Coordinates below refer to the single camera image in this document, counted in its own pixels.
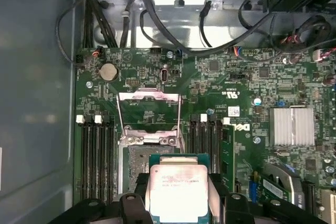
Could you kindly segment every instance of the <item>ram slot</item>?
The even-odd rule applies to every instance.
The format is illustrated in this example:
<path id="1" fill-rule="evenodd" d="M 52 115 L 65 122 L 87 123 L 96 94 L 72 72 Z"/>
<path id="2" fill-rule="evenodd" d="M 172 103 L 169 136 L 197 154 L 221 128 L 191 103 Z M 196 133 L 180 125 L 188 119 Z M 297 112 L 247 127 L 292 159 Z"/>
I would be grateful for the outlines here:
<path id="1" fill-rule="evenodd" d="M 99 199 L 104 199 L 104 176 L 105 176 L 105 126 L 98 125 L 97 126 L 97 132 L 99 132 L 99 138 L 97 138 L 99 141 L 97 145 L 98 148 L 98 197 Z"/>
<path id="2" fill-rule="evenodd" d="M 200 153 L 208 153 L 208 140 L 206 134 L 206 125 L 207 122 L 200 122 L 198 129 L 198 142 L 200 144 Z"/>
<path id="3" fill-rule="evenodd" d="M 190 153 L 197 153 L 197 120 L 197 115 L 192 114 L 190 118 Z"/>
<path id="4" fill-rule="evenodd" d="M 86 168 L 87 168 L 87 193 L 86 198 L 92 197 L 93 192 L 93 169 L 92 169 L 92 144 L 93 144 L 93 125 L 91 123 L 87 124 L 87 150 L 86 150 Z"/>
<path id="5" fill-rule="evenodd" d="M 88 126 L 87 124 L 80 125 L 81 127 L 81 199 L 87 198 L 88 191 Z"/>
<path id="6" fill-rule="evenodd" d="M 107 203 L 113 201 L 113 172 L 114 172 L 114 123 L 111 122 L 107 126 L 107 148 L 106 148 L 106 161 L 107 161 Z"/>
<path id="7" fill-rule="evenodd" d="M 91 141 L 91 155 L 90 155 L 90 186 L 91 186 L 91 198 L 98 198 L 97 194 L 97 185 L 98 185 L 98 162 L 97 162 L 97 156 L 98 156 L 98 146 L 97 142 L 99 138 L 99 133 L 97 132 L 97 124 L 93 125 L 93 138 Z"/>
<path id="8" fill-rule="evenodd" d="M 220 163 L 221 163 L 221 149 L 220 149 L 220 145 L 222 143 L 222 140 L 223 140 L 223 124 L 220 120 L 216 120 L 216 138 L 215 138 L 215 148 L 216 148 L 216 151 L 214 152 L 215 153 L 215 166 L 216 166 L 216 172 L 215 173 L 220 173 Z"/>
<path id="9" fill-rule="evenodd" d="M 208 153 L 210 156 L 211 173 L 216 173 L 216 115 L 208 116 L 207 124 Z"/>

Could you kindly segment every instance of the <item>barcode label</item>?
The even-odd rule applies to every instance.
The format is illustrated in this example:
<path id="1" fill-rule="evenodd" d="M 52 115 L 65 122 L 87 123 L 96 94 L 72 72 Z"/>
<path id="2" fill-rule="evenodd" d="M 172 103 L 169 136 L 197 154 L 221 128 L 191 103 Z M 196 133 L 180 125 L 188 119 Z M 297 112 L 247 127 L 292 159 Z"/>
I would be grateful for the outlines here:
<path id="1" fill-rule="evenodd" d="M 284 192 L 281 191 L 279 188 L 275 187 L 274 185 L 272 185 L 270 182 L 268 182 L 267 180 L 263 180 L 262 181 L 263 186 L 269 190 L 271 193 L 273 193 L 275 196 L 277 196 L 280 199 L 283 199 L 284 197 Z"/>

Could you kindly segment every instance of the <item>motherboard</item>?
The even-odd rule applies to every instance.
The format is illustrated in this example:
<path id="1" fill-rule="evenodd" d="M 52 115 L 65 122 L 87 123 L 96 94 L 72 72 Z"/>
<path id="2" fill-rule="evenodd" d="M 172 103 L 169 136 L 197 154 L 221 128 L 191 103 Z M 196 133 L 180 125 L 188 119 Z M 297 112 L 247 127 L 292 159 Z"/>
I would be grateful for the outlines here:
<path id="1" fill-rule="evenodd" d="M 240 53 L 262 60 L 275 52 Z M 105 49 L 76 74 L 74 203 L 134 191 L 152 154 L 207 153 L 209 172 L 229 190 L 331 218 L 334 69 L 334 56 L 315 62 L 312 52 L 258 63 L 232 51 Z"/>

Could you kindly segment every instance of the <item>white sticker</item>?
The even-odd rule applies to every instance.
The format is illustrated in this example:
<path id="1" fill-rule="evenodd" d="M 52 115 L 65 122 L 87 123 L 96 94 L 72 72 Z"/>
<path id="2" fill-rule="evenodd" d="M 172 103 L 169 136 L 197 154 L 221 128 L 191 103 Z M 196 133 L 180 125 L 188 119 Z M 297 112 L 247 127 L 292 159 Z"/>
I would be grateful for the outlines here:
<path id="1" fill-rule="evenodd" d="M 275 196 L 277 196 L 280 199 L 283 199 L 284 197 L 284 192 L 281 191 L 279 188 L 277 188 L 276 186 L 272 185 L 270 182 L 268 182 L 267 180 L 263 180 L 262 181 L 263 186 L 269 190 L 271 193 L 273 193 Z"/>
<path id="2" fill-rule="evenodd" d="M 230 125 L 230 118 L 223 118 L 224 125 Z"/>
<path id="3" fill-rule="evenodd" d="M 240 116 L 240 107 L 228 107 L 228 116 L 231 117 L 239 117 Z"/>

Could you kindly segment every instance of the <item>aluminum heatsink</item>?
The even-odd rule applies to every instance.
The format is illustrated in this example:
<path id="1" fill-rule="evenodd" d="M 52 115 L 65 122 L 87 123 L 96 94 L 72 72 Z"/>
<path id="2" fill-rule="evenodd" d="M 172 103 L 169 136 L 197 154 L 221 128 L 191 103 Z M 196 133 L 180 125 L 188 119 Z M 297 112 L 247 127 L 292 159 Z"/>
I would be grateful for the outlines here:
<path id="1" fill-rule="evenodd" d="M 314 112 L 310 108 L 270 109 L 270 143 L 273 146 L 311 146 Z"/>

